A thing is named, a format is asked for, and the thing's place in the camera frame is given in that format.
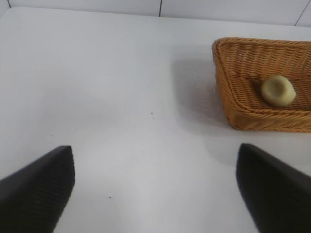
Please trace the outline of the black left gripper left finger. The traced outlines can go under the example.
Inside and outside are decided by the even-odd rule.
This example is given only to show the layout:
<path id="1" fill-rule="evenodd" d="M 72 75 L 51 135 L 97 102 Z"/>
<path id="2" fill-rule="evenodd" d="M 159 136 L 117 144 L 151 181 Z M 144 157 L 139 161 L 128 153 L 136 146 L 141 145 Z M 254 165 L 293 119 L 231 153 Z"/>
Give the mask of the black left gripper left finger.
<path id="1" fill-rule="evenodd" d="M 52 233 L 75 184 L 71 146 L 59 146 L 0 181 L 2 233 Z"/>

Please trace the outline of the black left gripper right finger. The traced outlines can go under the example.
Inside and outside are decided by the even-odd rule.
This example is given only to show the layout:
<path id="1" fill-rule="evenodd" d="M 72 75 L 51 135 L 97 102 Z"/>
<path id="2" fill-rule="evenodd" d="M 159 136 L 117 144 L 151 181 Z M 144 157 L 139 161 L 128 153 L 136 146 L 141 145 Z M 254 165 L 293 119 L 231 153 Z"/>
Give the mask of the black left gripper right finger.
<path id="1" fill-rule="evenodd" d="M 311 178 L 252 144 L 241 144 L 236 180 L 260 233 L 311 231 Z"/>

